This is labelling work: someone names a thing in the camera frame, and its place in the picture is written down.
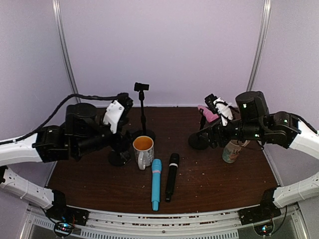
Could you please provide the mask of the short stand with taped base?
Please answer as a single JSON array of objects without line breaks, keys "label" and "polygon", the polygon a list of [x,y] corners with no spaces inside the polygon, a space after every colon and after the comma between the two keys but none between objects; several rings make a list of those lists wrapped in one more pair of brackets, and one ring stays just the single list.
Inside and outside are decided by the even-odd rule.
[{"label": "short stand with taped base", "polygon": [[127,164],[131,160],[131,143],[132,135],[128,130],[126,130],[125,133],[116,133],[110,144],[112,150],[108,154],[108,162],[116,167]]}]

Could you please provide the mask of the short stand with clip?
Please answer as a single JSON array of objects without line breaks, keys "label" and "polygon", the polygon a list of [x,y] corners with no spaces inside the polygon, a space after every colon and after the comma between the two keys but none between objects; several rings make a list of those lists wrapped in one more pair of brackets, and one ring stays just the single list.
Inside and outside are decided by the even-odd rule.
[{"label": "short stand with clip", "polygon": [[[201,114],[199,130],[202,130],[206,124],[206,117],[203,114],[203,109],[200,109],[199,112]],[[189,146],[197,150],[204,150],[209,147],[209,143],[206,141],[206,139],[202,135],[199,135],[197,133],[193,133],[189,136],[188,144]]]}]

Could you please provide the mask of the pink toy microphone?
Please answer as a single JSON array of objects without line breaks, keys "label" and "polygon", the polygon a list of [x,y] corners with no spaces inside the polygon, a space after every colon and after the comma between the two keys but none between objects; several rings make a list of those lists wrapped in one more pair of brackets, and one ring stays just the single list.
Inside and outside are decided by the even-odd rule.
[{"label": "pink toy microphone", "polygon": [[207,107],[203,105],[198,105],[197,109],[200,112],[200,114],[205,117],[208,123],[211,123],[214,120],[219,118],[218,114],[214,114],[210,109],[208,109]]}]

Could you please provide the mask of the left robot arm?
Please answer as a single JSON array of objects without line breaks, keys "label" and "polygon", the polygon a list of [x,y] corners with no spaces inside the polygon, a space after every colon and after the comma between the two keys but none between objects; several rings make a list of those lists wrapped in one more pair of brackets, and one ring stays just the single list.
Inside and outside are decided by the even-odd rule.
[{"label": "left robot arm", "polygon": [[25,162],[55,162],[74,158],[111,147],[122,159],[129,158],[130,135],[122,134],[133,103],[112,101],[103,115],[89,103],[68,105],[65,122],[45,126],[30,136],[0,143],[0,187],[45,210],[67,208],[64,193],[41,187],[17,175],[11,164]]}]

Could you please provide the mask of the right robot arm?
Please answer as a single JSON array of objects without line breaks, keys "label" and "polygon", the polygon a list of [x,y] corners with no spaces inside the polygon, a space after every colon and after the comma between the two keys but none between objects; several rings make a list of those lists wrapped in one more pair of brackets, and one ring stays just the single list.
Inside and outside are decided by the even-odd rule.
[{"label": "right robot arm", "polygon": [[[224,100],[213,94],[205,98],[208,108],[219,115],[219,119],[197,133],[204,135],[210,147],[225,147],[231,140],[254,140],[319,157],[319,133],[301,116],[284,111],[271,114],[261,91],[243,92],[235,101],[240,114],[236,120]],[[285,187],[268,189],[259,205],[239,210],[240,221],[245,225],[270,220],[280,216],[285,206],[318,194],[318,174]]]}]

